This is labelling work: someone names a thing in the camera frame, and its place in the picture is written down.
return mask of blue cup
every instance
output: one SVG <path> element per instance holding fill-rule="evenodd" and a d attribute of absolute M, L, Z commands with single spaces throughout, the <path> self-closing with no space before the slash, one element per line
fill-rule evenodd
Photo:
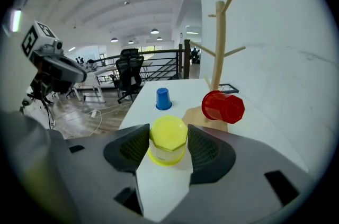
<path fill-rule="evenodd" d="M 172 106 L 168 89 L 162 87 L 157 90 L 157 107 L 159 110 L 167 110 Z"/>

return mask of yellow cup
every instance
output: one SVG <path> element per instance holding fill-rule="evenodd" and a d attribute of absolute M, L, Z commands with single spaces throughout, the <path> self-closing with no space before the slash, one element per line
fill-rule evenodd
<path fill-rule="evenodd" d="M 150 130 L 148 155 L 159 165 L 172 166 L 185 155 L 188 129 L 174 116 L 166 115 L 154 121 Z"/>

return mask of wooden base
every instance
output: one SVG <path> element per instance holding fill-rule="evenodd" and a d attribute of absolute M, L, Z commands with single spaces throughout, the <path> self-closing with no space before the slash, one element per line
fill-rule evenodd
<path fill-rule="evenodd" d="M 186 126 L 193 124 L 228 132 L 227 122 L 207 119 L 202 113 L 201 106 L 188 109 L 182 120 Z"/>

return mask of office chair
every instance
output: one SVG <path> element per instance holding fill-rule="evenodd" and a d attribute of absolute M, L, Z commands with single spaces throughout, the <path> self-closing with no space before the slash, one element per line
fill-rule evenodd
<path fill-rule="evenodd" d="M 117 88 L 118 97 L 120 97 L 120 90 L 119 90 L 119 79 L 114 74 L 110 74 L 109 77 L 112 78 L 114 86 Z"/>
<path fill-rule="evenodd" d="M 136 58 L 139 56 L 139 50 L 137 48 L 124 49 L 120 52 L 120 58 Z"/>
<path fill-rule="evenodd" d="M 121 100 L 127 96 L 131 96 L 133 102 L 133 94 L 139 93 L 138 90 L 142 82 L 140 70 L 143 62 L 143 56 L 131 59 L 118 59 L 115 62 L 120 76 L 118 88 L 125 91 L 125 93 L 122 94 L 122 97 L 118 99 L 119 104 L 121 103 Z"/>

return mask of red cup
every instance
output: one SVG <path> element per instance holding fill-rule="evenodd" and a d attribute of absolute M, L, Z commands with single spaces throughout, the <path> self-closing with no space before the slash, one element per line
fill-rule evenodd
<path fill-rule="evenodd" d="M 231 94 L 211 91 L 202 100 L 202 112 L 210 120 L 222 120 L 234 124 L 245 112 L 243 100 Z"/>

